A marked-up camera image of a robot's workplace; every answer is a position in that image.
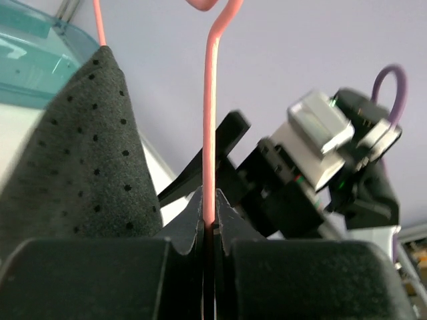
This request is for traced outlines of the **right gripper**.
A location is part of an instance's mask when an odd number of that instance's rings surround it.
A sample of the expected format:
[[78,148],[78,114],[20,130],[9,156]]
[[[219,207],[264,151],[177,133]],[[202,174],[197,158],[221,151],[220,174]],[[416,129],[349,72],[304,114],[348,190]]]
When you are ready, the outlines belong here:
[[[230,111],[216,129],[216,159],[229,155],[249,130],[250,124],[240,111]],[[248,192],[240,200],[245,218],[264,237],[279,231],[286,239],[321,239],[318,231],[324,222],[316,202],[302,188],[303,178],[296,175],[268,138],[238,167]],[[202,184],[202,150],[158,196],[165,207],[187,197]]]

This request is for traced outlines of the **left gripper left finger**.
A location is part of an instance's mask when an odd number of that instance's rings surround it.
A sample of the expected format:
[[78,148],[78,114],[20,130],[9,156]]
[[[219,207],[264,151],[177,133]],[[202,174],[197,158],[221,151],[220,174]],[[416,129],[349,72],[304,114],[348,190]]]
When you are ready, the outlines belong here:
[[2,319],[200,319],[201,193],[154,237],[31,239],[1,268]]

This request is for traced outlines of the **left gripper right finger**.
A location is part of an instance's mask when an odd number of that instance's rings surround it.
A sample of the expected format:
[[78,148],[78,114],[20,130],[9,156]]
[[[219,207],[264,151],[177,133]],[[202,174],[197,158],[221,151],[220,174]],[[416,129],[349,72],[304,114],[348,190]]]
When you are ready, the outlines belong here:
[[216,196],[218,319],[414,319],[400,277],[363,241],[268,240]]

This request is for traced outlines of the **pink hanger of dotted skirt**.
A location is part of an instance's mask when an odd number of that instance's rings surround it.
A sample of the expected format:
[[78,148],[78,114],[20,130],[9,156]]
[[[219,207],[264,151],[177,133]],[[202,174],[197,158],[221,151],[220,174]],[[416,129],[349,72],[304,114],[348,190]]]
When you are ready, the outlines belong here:
[[228,1],[213,22],[205,46],[203,87],[202,217],[206,227],[216,218],[216,95],[220,39],[243,2]]

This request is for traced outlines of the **dark dotted skirt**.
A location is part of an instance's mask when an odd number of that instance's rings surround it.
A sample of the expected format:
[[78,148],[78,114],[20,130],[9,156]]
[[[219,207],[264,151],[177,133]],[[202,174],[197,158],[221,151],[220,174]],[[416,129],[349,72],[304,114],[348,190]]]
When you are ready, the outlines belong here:
[[1,194],[1,241],[162,228],[125,82],[100,47],[50,102]]

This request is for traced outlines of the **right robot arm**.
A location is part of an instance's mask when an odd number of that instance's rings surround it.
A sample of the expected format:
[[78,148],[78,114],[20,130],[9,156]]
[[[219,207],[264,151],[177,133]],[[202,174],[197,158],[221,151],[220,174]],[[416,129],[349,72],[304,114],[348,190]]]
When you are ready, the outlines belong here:
[[287,114],[237,166],[229,154],[249,123],[232,111],[216,129],[216,186],[255,230],[288,239],[333,237],[329,213],[343,215],[349,230],[399,223],[380,160],[402,130],[384,108],[341,89],[332,97],[310,91]]

